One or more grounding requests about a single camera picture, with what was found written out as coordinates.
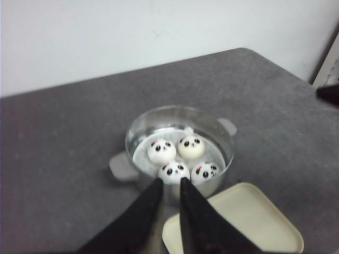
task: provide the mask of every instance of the gray table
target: gray table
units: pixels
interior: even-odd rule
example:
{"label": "gray table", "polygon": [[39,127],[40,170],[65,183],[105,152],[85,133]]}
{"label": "gray table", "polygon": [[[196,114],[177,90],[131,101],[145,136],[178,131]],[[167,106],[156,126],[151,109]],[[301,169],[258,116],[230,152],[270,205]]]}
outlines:
{"label": "gray table", "polygon": [[139,191],[114,180],[108,161],[134,118],[169,104],[237,125],[222,188],[255,184],[305,251],[339,250],[339,109],[235,49],[2,99],[1,253],[75,250],[119,216]]}

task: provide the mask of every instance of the black object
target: black object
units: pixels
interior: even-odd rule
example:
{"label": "black object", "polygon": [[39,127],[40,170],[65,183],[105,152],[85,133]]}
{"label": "black object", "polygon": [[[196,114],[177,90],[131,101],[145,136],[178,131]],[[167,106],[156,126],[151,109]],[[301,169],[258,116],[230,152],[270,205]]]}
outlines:
{"label": "black object", "polygon": [[185,254],[260,251],[228,223],[187,179],[181,179],[180,229]]}
{"label": "black object", "polygon": [[160,253],[163,228],[163,181],[157,178],[130,207],[80,253]]}
{"label": "black object", "polygon": [[317,98],[339,107],[339,85],[318,88]]}

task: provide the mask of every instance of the panda face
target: panda face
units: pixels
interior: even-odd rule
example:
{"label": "panda face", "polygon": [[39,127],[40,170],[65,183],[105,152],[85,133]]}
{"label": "panda face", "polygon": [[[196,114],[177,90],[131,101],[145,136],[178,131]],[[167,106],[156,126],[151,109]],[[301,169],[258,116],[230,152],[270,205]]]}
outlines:
{"label": "panda face", "polygon": [[193,160],[203,155],[205,144],[200,136],[186,136],[179,141],[178,151],[183,158]]}
{"label": "panda face", "polygon": [[191,172],[191,179],[193,183],[204,182],[220,173],[219,167],[213,162],[202,161],[196,164]]}
{"label": "panda face", "polygon": [[188,167],[181,162],[171,161],[161,167],[158,176],[167,184],[180,184],[180,179],[190,179]]}
{"label": "panda face", "polygon": [[175,158],[176,149],[172,142],[158,139],[149,145],[147,154],[152,163],[161,165]]}

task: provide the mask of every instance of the pot handle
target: pot handle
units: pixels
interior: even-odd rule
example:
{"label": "pot handle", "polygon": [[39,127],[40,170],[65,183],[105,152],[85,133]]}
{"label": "pot handle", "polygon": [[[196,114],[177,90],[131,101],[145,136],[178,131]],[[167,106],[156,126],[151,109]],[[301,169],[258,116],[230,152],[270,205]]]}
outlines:
{"label": "pot handle", "polygon": [[114,177],[121,182],[134,182],[139,178],[139,172],[135,170],[125,151],[114,155],[109,165]]}
{"label": "pot handle", "polygon": [[234,135],[237,133],[237,128],[235,127],[235,125],[227,118],[219,118],[218,121],[222,126],[224,126],[231,137],[234,137]]}

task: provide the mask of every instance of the white wall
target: white wall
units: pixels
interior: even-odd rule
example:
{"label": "white wall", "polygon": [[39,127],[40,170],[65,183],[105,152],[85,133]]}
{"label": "white wall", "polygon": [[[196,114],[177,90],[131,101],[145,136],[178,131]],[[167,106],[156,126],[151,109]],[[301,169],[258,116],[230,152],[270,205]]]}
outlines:
{"label": "white wall", "polygon": [[303,80],[339,1],[6,0],[2,96],[247,47]]}

